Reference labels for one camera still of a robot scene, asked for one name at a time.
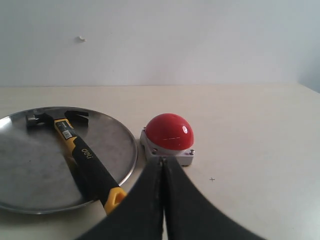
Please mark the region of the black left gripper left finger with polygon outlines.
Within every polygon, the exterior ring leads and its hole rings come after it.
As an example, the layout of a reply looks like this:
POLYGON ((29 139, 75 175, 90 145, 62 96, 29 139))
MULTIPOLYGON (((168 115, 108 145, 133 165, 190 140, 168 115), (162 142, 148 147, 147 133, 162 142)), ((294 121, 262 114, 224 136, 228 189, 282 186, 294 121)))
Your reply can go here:
POLYGON ((79 240, 161 240, 162 159, 148 161, 125 199, 79 240))

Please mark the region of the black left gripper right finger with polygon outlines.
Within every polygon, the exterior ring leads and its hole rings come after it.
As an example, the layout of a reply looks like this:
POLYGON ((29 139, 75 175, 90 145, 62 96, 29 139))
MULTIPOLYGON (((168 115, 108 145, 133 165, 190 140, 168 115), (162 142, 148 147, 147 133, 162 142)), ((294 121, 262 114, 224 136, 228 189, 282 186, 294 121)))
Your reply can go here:
POLYGON ((162 190, 169 240, 262 240, 217 209, 176 158, 162 159, 162 190))

